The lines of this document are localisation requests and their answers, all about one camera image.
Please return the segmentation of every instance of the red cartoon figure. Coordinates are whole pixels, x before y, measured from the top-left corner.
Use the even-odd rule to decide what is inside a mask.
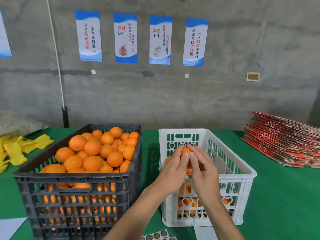
[[[126,56],[127,55],[127,49],[124,46],[121,46],[119,49],[120,56]]]

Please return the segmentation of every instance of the gray wall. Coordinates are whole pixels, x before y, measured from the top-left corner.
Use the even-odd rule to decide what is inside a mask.
[[[315,124],[320,0],[50,0],[70,126],[242,129],[248,111]],[[12,58],[0,109],[62,125],[46,0],[0,0]],[[80,61],[74,9],[100,13],[103,62]],[[138,16],[138,64],[116,63],[113,12]],[[173,16],[171,65],[149,64],[149,16]],[[207,18],[203,67],[182,66],[186,19]],[[247,71],[261,72],[246,82]]]

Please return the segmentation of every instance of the crate rim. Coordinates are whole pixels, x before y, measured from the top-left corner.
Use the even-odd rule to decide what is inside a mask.
[[[139,139],[137,142],[137,145],[139,145],[139,147],[136,147],[135,151],[134,151],[134,155],[133,158],[135,157],[135,155],[137,154],[136,158],[138,157],[139,151],[140,151],[140,147],[142,147],[142,132],[143,132],[143,125],[142,124],[133,124],[133,123],[106,123],[108,125],[139,125],[140,126],[140,133],[139,133]],[[75,130],[73,133],[63,137],[62,139],[60,139],[59,141],[65,140],[67,137],[71,136],[72,134],[75,134],[78,130],[81,130],[83,128],[85,128],[86,126],[90,126],[90,125],[103,125],[103,123],[89,123],[77,130]],[[36,173],[36,172],[20,172],[22,167],[28,166],[30,164],[32,164],[32,161],[41,155],[41,153],[46,152],[47,150],[50,150],[51,147],[54,147],[56,144],[52,144],[50,146],[48,146],[45,150],[43,150],[42,152],[38,153],[37,155],[35,155],[33,158],[27,160],[25,163],[23,163],[21,166],[19,166],[18,170],[16,170],[15,172],[12,173],[12,175],[14,177],[19,177],[19,178],[65,178],[66,177],[66,173]],[[83,173],[68,173],[68,177],[74,177],[74,178],[88,178],[88,177],[95,177],[95,178],[105,178],[105,177],[110,177],[112,176],[114,177],[126,177],[128,176],[130,173],[133,172],[133,167],[130,165],[130,168],[128,171],[123,172],[123,173],[86,173],[85,175],[83,175]]]
[[[219,174],[219,179],[232,179],[232,178],[238,178],[239,175],[241,175],[242,178],[255,178],[258,174],[257,172],[249,165],[247,164],[241,157],[239,157],[236,153],[234,153],[233,150],[231,150],[226,144],[224,144],[214,133],[212,133],[211,130],[206,129],[206,128],[179,128],[179,129],[174,129],[174,128],[163,128],[163,129],[159,129],[158,132],[160,134],[160,132],[162,132],[163,130],[207,130],[209,131],[222,145],[224,145],[231,154],[233,154],[235,157],[237,157],[246,167],[248,167],[248,169],[251,171],[251,173],[243,173],[243,174]]]

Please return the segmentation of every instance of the forearm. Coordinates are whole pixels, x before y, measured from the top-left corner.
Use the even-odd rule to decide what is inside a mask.
[[[204,208],[219,240],[245,240],[221,201]]]
[[[150,185],[119,219],[104,240],[139,240],[162,201],[163,196],[159,190]]]

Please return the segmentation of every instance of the sticker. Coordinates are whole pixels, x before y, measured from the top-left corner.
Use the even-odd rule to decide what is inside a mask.
[[[188,18],[184,40],[183,65],[202,67],[208,31],[208,20]]]
[[[80,60],[102,61],[99,12],[75,10]]]
[[[150,16],[150,64],[170,65],[172,19],[168,16]]]
[[[6,33],[5,24],[3,23],[2,13],[0,10],[0,57],[11,57],[12,53]]]
[[[113,13],[115,60],[120,63],[137,63],[137,15]]]
[[[162,230],[162,231],[159,231],[159,232],[155,232],[155,233],[152,233],[152,234],[148,234],[148,235],[145,235],[143,237],[140,238],[140,240],[155,240],[155,239],[158,239],[158,240],[168,240],[169,239],[169,234],[168,234],[168,231],[167,230]]]

